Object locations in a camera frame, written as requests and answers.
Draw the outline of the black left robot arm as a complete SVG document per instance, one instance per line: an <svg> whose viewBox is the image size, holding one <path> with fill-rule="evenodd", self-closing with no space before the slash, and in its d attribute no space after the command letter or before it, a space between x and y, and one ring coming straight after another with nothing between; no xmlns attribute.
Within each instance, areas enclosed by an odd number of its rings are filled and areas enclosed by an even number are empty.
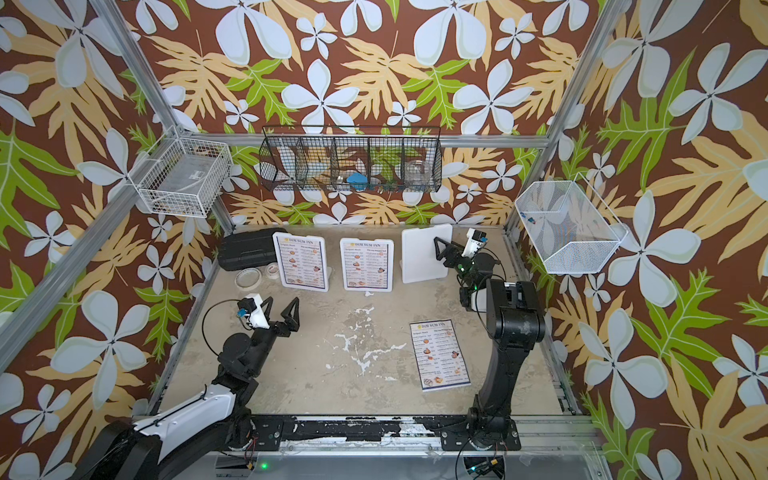
<svg viewBox="0 0 768 480"><path fill-rule="evenodd" d="M273 299L249 295L237 301L247 333L230 335L216 355L216 377L202 392L168 411L131 424L105 427L83 455L74 479L172 479L212 451L256 442L247 407L275 341L300 329L300 299L272 321Z"/></svg>

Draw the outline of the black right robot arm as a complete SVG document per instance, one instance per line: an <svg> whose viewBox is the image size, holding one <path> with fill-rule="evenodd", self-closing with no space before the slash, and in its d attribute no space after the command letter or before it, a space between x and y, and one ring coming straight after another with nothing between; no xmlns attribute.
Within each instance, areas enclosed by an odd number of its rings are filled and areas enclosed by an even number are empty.
<svg viewBox="0 0 768 480"><path fill-rule="evenodd" d="M483 250L487 236L481 231L469 230L465 245L439 237L433 244L436 260L456 272L461 305L478 315L492 341L484 383L465 421L467 443L477 450L499 443L518 450L511 400L525 360L546 333L536 289L495 272L502 262Z"/></svg>

